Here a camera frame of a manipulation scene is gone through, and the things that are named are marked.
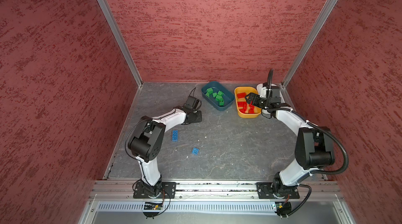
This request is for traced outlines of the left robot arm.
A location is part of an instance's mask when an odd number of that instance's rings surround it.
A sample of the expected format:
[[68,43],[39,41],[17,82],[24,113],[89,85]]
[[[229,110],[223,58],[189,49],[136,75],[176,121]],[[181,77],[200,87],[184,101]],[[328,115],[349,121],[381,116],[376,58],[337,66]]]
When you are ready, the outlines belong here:
[[157,156],[161,151],[166,131],[178,126],[202,121],[202,102],[189,95],[182,106],[156,117],[143,116],[130,130],[125,140],[127,155],[140,166],[139,183],[152,197],[162,191],[162,175],[158,169]]

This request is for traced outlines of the red long brick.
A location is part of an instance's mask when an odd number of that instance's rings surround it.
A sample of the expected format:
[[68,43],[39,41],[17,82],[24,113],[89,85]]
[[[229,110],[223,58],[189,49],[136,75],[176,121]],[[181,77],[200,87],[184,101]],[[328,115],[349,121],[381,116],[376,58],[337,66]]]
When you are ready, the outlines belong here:
[[237,93],[237,94],[236,94],[236,96],[237,96],[238,99],[243,99],[243,98],[246,97],[246,95],[247,95],[247,94],[246,94],[245,92],[243,92],[243,93]]
[[254,112],[254,107],[250,107],[250,106],[248,106],[248,107],[242,107],[242,108],[240,108],[240,112],[241,113],[243,113],[243,114],[255,114],[255,112]]

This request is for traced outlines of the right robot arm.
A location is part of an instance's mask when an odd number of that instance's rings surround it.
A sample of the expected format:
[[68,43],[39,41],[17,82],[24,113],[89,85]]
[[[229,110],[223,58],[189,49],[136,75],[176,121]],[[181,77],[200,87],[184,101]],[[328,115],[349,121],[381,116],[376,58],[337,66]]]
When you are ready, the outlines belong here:
[[[275,175],[272,182],[274,193],[284,194],[314,174],[337,175],[347,170],[349,157],[342,143],[330,130],[310,122],[282,102],[280,96],[273,94],[273,89],[268,89],[265,96],[249,93],[245,99],[247,104],[266,110],[272,118],[284,123],[297,136],[294,160]],[[334,171],[324,171],[323,168],[335,164],[335,145],[342,153],[342,165]]]

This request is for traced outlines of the blue long brick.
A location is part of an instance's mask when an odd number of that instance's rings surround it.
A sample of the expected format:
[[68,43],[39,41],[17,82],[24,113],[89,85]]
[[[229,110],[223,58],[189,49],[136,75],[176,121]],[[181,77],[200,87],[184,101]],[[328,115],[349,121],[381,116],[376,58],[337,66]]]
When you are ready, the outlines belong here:
[[198,155],[198,153],[199,153],[199,149],[198,149],[198,148],[193,148],[193,149],[192,149],[192,154],[193,154],[193,155]]

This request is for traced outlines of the red long brick bottom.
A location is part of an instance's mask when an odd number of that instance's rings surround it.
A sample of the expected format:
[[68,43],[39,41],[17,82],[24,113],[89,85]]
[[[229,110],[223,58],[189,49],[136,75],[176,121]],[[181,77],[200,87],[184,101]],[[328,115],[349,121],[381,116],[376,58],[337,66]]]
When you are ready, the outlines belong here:
[[246,97],[246,95],[247,95],[247,94],[246,94],[245,92],[243,92],[243,93],[237,93],[237,94],[236,94],[236,96],[237,96],[238,99],[243,99],[243,98]]

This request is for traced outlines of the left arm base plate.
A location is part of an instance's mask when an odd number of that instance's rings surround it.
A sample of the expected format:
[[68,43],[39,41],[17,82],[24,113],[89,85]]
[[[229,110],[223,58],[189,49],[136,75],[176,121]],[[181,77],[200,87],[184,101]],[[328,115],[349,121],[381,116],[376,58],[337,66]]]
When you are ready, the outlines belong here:
[[159,182],[150,186],[143,181],[136,183],[133,187],[134,199],[173,199],[175,197],[176,182]]

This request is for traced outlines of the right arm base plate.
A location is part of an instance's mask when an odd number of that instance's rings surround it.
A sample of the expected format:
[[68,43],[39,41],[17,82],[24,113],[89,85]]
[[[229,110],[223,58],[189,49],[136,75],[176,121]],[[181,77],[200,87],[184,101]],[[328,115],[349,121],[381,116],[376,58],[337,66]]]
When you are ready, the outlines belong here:
[[300,199],[297,186],[272,182],[257,182],[255,185],[259,199]]

